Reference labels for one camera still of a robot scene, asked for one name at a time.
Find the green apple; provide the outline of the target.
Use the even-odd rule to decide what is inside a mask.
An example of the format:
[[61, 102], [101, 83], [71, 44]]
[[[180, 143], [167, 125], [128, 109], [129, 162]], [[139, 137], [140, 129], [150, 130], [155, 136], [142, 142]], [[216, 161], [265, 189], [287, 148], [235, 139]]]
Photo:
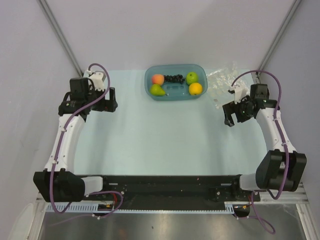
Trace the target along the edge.
[[199, 76], [196, 72], [189, 72], [187, 75], [186, 75], [186, 83], [188, 85], [191, 85], [193, 83], [197, 83], [199, 81]]

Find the peach fruit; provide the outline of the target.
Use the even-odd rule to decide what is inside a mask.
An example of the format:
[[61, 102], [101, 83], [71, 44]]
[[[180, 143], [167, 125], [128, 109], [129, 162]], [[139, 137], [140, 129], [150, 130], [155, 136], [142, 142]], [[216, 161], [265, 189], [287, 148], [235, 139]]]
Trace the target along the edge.
[[152, 84], [158, 84], [158, 85], [162, 86], [165, 82], [165, 77], [162, 74], [154, 74], [151, 77], [151, 82], [152, 82]]

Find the orange fruit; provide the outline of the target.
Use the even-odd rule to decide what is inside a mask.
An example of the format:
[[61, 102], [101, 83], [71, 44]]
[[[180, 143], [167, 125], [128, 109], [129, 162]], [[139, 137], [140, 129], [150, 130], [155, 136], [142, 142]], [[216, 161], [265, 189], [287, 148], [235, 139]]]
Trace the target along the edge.
[[203, 86], [198, 82], [194, 82], [189, 85], [188, 91], [191, 96], [201, 95], [203, 92]]

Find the green pear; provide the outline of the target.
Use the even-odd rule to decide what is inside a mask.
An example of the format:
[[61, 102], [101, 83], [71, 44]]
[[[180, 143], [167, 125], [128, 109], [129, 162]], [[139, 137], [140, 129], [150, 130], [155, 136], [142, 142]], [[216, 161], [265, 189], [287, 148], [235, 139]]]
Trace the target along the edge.
[[162, 86], [156, 83], [150, 87], [149, 92], [156, 97], [161, 97], [166, 95], [166, 92], [164, 91]]

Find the black grape bunch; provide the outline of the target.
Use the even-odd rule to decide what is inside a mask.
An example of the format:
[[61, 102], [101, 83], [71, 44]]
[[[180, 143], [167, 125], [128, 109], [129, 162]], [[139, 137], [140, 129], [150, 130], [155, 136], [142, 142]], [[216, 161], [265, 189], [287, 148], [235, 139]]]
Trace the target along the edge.
[[176, 75], [164, 75], [165, 83], [179, 83], [183, 84], [185, 82], [185, 78], [181, 74]]

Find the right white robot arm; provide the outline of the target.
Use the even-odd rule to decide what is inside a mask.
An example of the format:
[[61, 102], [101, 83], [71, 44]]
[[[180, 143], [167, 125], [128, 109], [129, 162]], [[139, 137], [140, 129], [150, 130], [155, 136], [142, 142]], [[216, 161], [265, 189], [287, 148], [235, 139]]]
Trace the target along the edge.
[[230, 188], [231, 196], [242, 201], [249, 191], [294, 192], [298, 188], [307, 157], [297, 152], [284, 129], [278, 102], [269, 98], [266, 84], [253, 84], [250, 93], [238, 84], [228, 92], [234, 99], [222, 106], [225, 125], [232, 127], [236, 122], [244, 123], [251, 118], [259, 124], [264, 137], [267, 153], [255, 173], [243, 174], [239, 183]]

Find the clear dotted zip bag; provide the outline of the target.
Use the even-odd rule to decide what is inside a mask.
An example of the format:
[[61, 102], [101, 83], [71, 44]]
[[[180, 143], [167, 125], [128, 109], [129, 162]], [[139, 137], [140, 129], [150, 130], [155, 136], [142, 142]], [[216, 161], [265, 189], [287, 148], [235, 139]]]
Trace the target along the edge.
[[224, 104], [234, 101], [234, 94], [229, 92], [230, 87], [233, 81], [244, 72], [245, 70], [238, 68], [236, 63], [232, 62], [206, 75], [206, 93], [215, 109], [221, 110]]

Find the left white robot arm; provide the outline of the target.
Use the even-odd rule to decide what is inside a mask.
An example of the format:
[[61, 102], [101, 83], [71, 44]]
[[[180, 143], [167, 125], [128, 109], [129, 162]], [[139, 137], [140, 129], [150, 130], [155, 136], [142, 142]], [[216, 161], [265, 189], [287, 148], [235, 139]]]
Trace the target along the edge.
[[105, 88], [105, 73], [69, 81], [70, 90], [58, 107], [59, 124], [49, 160], [43, 171], [34, 173], [33, 182], [48, 203], [80, 202], [93, 193], [98, 199], [110, 196], [111, 188], [101, 176], [74, 174], [75, 153], [87, 116], [91, 111], [113, 113], [118, 104], [115, 89]]

